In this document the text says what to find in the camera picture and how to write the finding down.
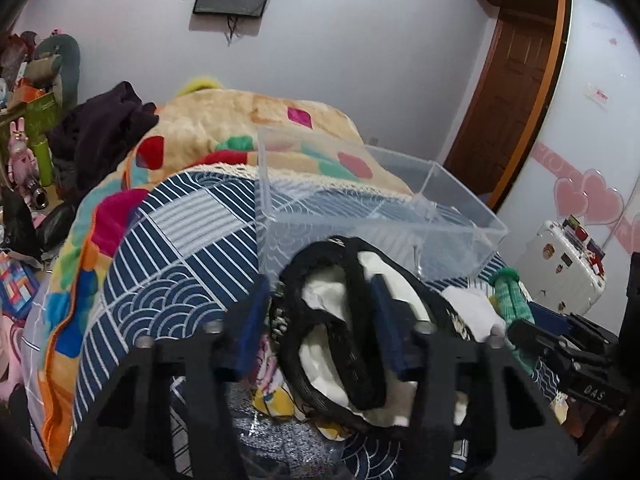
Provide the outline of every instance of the clutter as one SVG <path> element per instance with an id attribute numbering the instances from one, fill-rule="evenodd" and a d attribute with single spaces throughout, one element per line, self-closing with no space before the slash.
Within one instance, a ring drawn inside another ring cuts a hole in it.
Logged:
<path id="1" fill-rule="evenodd" d="M 0 347 L 2 352 L 8 355 L 8 375 L 6 380 L 0 381 L 0 400 L 8 402 L 14 388 L 18 384 L 23 384 L 22 367 L 20 361 L 20 340 L 24 331 L 24 322 L 14 322 L 8 316 L 1 316 L 0 319 Z"/>
<path id="2" fill-rule="evenodd" d="M 36 49 L 36 45 L 40 43 L 40 38 L 32 30 L 25 30 L 20 35 L 20 38 L 24 41 L 24 44 L 27 46 L 29 59 L 33 59 L 33 51 Z"/>
<path id="3" fill-rule="evenodd" d="M 15 77 L 14 81 L 14 92 L 22 86 L 24 80 L 24 71 L 27 70 L 27 62 L 23 61 L 20 64 L 20 68 L 18 69 L 18 75 Z"/>
<path id="4" fill-rule="evenodd" d="M 9 91 L 14 90 L 20 66 L 28 59 L 29 49 L 24 40 L 15 34 L 8 38 L 7 46 L 0 55 L 0 75 Z"/>
<path id="5" fill-rule="evenodd" d="M 52 92 L 36 100 L 20 103 L 11 110 L 6 110 L 6 113 L 0 116 L 0 155 L 4 166 L 9 160 L 8 143 L 11 137 L 10 125 L 12 121 L 24 118 L 24 129 L 29 137 L 29 147 L 33 149 L 34 145 L 46 140 L 45 133 L 58 124 L 60 111 Z"/>
<path id="6" fill-rule="evenodd" d="M 76 206 L 71 202 L 63 202 L 47 215 L 36 227 L 36 236 L 43 253 L 49 253 L 65 241 L 75 219 Z"/>
<path id="7" fill-rule="evenodd" d="M 20 104 L 30 103 L 43 95 L 46 95 L 44 90 L 39 90 L 33 86 L 24 84 L 12 93 L 11 98 L 7 101 L 6 107 L 8 110 L 13 110 Z"/>
<path id="8" fill-rule="evenodd" d="M 53 56 L 44 57 L 43 59 L 36 59 L 27 65 L 24 78 L 34 86 L 40 88 L 48 86 L 53 83 L 53 80 L 58 75 L 61 65 L 62 56 L 60 56 L 60 54 L 54 54 Z"/>
<path id="9" fill-rule="evenodd" d="M 78 104 L 78 80 L 80 78 L 80 47 L 68 34 L 55 34 L 40 43 L 34 53 L 34 61 L 59 55 L 52 62 L 56 71 L 53 93 L 58 105 L 66 112 Z"/>
<path id="10" fill-rule="evenodd" d="M 2 318 L 0 315 L 0 331 L 2 330 Z M 4 337 L 0 332 L 0 378 L 4 377 L 6 370 L 9 367 L 9 349 L 5 348 Z"/>
<path id="11" fill-rule="evenodd" d="M 9 251 L 10 257 L 41 269 L 42 250 L 38 244 L 31 212 L 23 198 L 11 189 L 3 187 L 2 207 L 4 222 L 2 248 Z"/>
<path id="12" fill-rule="evenodd" d="M 516 263 L 533 301 L 554 312 L 584 316 L 607 285 L 604 253 L 582 231 L 575 218 L 546 221 Z"/>
<path id="13" fill-rule="evenodd" d="M 6 108 L 7 101 L 11 98 L 11 92 L 7 88 L 6 81 L 0 77 L 0 109 Z"/>
<path id="14" fill-rule="evenodd" d="M 79 203 L 158 124 L 128 82 L 69 112 L 47 133 L 61 198 Z"/>
<path id="15" fill-rule="evenodd" d="M 11 123 L 9 138 L 8 176 L 18 192 L 36 209 L 44 209 L 48 205 L 47 193 L 42 189 L 39 180 L 38 165 L 33 152 L 27 147 L 28 138 L 24 134 L 24 118 Z"/>
<path id="16" fill-rule="evenodd" d="M 53 165 L 51 163 L 51 152 L 49 151 L 47 139 L 42 139 L 38 143 L 32 142 L 31 150 L 38 161 L 40 183 L 43 187 L 50 186 L 53 182 Z"/>
<path id="17" fill-rule="evenodd" d="M 0 300 L 2 312 L 14 319 L 25 319 L 31 298 L 38 291 L 33 271 L 0 251 Z"/>

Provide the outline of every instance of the blanket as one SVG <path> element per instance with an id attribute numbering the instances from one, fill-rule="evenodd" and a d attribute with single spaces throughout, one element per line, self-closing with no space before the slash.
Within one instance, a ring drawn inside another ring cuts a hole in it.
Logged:
<path id="1" fill-rule="evenodd" d="M 42 439 L 54 467 L 60 464 L 69 440 L 82 340 L 113 257 L 113 244 L 104 241 L 113 240 L 114 233 L 123 233 L 124 219 L 135 209 L 136 201 L 142 200 L 145 190 L 215 152 L 220 144 L 228 148 L 232 138 L 249 137 L 252 143 L 247 148 L 254 148 L 257 129 L 263 126 L 291 132 L 320 131 L 335 139 L 363 144 L 353 122 L 330 106 L 252 92 L 203 90 L 169 102 L 159 113 L 158 125 L 82 200 L 45 298 L 46 343 L 38 365 L 38 382 L 45 410 Z M 324 160 L 333 169 L 341 166 L 349 171 L 352 180 L 406 190 L 398 179 L 379 170 L 374 160 L 341 157 L 333 147 L 323 151 L 321 142 L 308 153 L 297 151 L 279 160 L 284 169 L 290 163 L 292 170 L 321 174 Z M 370 171 L 362 171 L 365 166 Z M 123 191 L 136 189 L 140 191 L 134 196 L 122 196 Z M 113 199 L 105 204 L 107 197 Z M 105 230 L 112 234 L 105 236 Z"/>
<path id="2" fill-rule="evenodd" d="M 256 174 L 250 166 L 200 166 L 174 174 L 145 196 L 130 219 L 92 308 L 76 381 L 74 427 L 82 423 L 92 399 L 139 336 L 188 337 L 206 322 L 223 319 L 225 310 L 247 294 L 258 271 Z M 353 190 L 348 181 L 343 186 Z M 356 214 L 358 218 L 369 218 L 372 213 L 383 219 L 397 220 L 403 212 L 411 216 L 402 203 L 398 208 L 390 207 L 393 200 L 386 194 L 364 191 L 358 195 L 357 200 L 346 200 L 340 189 L 319 186 L 295 198 L 283 192 L 279 199 L 310 210 Z M 355 203 L 360 208 L 353 208 Z M 481 277 L 502 265 L 499 257 L 494 258 Z M 467 283 L 459 278 L 427 285 L 440 291 Z M 280 467 L 292 472 L 303 467 L 306 475 L 320 476 L 330 463 L 326 438 L 347 438 L 344 465 L 358 480 L 392 478 L 397 472 L 398 442 L 373 435 L 348 437 L 350 432 L 317 419 L 314 422 L 320 433 L 310 424 L 295 423 L 291 415 L 306 419 L 307 410 L 293 402 L 267 337 L 261 340 L 248 383 L 251 391 L 233 387 L 227 398 L 243 456 L 260 456 L 260 470 L 267 476 Z M 183 378 L 172 383 L 170 417 L 175 464 L 178 472 L 186 474 L 191 464 L 185 452 L 184 385 Z M 252 406 L 270 416 L 256 413 Z M 277 416 L 277 422 L 271 416 Z M 464 468 L 466 444 L 459 442 L 456 449 L 452 454 L 454 471 Z"/>

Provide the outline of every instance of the lace trim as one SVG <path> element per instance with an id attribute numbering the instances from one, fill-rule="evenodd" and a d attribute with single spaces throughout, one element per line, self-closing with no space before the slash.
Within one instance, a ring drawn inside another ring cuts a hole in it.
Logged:
<path id="1" fill-rule="evenodd" d="M 226 164 L 224 162 L 201 164 L 199 166 L 187 168 L 185 171 L 213 171 L 215 173 L 223 173 L 230 176 L 237 176 L 239 178 L 251 178 L 254 180 L 257 180 L 260 177 L 258 167 L 256 166 L 249 166 L 247 164 Z M 413 196 L 410 192 L 402 193 L 399 191 L 372 186 L 371 184 L 361 184 L 359 182 L 351 182 L 341 178 L 318 175 L 315 173 L 302 173 L 295 170 L 276 170 L 271 168 L 269 170 L 269 178 L 271 182 L 277 182 L 281 179 L 299 180 L 301 183 L 309 182 L 313 185 L 322 187 L 323 189 L 335 189 L 340 191 L 353 190 L 362 193 L 385 196 L 396 200 L 409 201 Z"/>

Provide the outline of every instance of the transparent storage container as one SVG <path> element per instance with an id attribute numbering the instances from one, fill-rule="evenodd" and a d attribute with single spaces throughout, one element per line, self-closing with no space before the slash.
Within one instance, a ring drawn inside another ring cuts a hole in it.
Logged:
<path id="1" fill-rule="evenodd" d="M 327 134 L 260 129 L 258 173 L 258 261 L 272 283 L 332 235 L 366 240 L 425 282 L 474 276 L 508 232 L 437 162 Z"/>

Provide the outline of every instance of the white wall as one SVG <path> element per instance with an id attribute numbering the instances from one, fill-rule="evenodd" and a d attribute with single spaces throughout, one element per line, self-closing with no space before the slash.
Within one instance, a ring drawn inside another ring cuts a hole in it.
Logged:
<path id="1" fill-rule="evenodd" d="M 604 102 L 594 99 L 596 90 L 606 96 Z M 510 229 L 500 253 L 515 265 L 542 223 L 559 217 L 558 203 L 571 209 L 569 213 L 586 225 L 606 252 L 606 288 L 586 317 L 614 332 L 620 330 L 625 313 L 630 255 L 600 222 L 606 221 L 609 211 L 616 218 L 615 211 L 622 212 L 623 205 L 628 206 L 624 218 L 629 225 L 640 212 L 640 196 L 633 196 L 640 173 L 639 95 L 638 46 L 617 12 L 605 0 L 572 0 L 562 68 L 536 139 L 553 153 L 543 159 L 544 165 L 539 156 L 527 159 L 498 212 Z M 620 194 L 620 209 L 612 193 L 582 185 L 589 170 L 599 171 L 606 186 Z M 575 196 L 584 194 L 588 199 L 586 212 L 578 212 L 582 200 L 576 205 L 574 198 L 555 192 L 558 179 L 568 175 L 575 184 Z M 606 215 L 600 215 L 600 220 L 590 218 L 592 208 Z"/>
<path id="2" fill-rule="evenodd" d="M 270 0 L 227 46 L 226 20 L 194 0 L 30 0 L 15 30 L 61 28 L 82 51 L 80 100 L 132 82 L 162 103 L 190 78 L 319 100 L 365 140 L 437 158 L 492 20 L 481 0 Z"/>

